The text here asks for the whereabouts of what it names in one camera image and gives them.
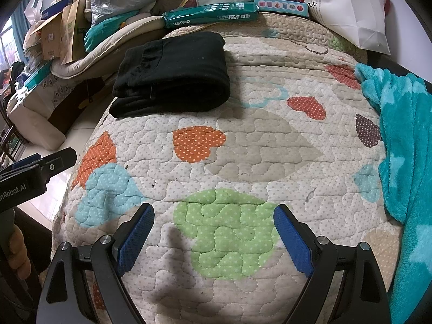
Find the person's left hand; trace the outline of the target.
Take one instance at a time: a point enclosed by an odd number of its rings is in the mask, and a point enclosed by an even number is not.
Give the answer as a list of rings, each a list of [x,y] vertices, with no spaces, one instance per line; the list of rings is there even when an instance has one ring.
[[[26,280],[32,270],[24,237],[17,225],[13,226],[13,232],[9,238],[8,264],[21,280]]]

